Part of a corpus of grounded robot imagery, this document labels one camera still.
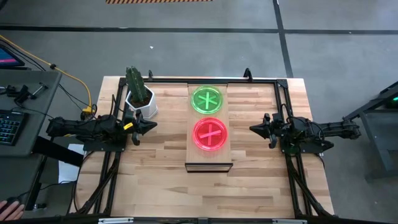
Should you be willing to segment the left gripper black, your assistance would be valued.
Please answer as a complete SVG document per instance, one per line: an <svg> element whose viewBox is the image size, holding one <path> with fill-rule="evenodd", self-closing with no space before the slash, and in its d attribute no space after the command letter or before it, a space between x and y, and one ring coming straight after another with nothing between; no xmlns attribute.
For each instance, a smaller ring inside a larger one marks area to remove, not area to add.
<svg viewBox="0 0 398 224"><path fill-rule="evenodd" d="M131 140L135 146L140 145L139 136L146 134L150 130L157 126L156 122L142 120L143 116L141 111L128 111L123 119L124 131L128 134L132 134Z"/></svg>

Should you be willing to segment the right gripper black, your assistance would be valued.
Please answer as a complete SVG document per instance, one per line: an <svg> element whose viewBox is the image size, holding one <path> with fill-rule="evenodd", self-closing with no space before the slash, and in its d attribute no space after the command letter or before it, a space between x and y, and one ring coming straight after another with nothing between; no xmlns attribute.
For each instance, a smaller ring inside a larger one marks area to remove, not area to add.
<svg viewBox="0 0 398 224"><path fill-rule="evenodd" d="M277 144L277 137L281 137L283 128L283 119L280 113L264 114L264 120L261 124L250 126L249 129L264 139L269 139L269 148L273 149Z"/></svg>

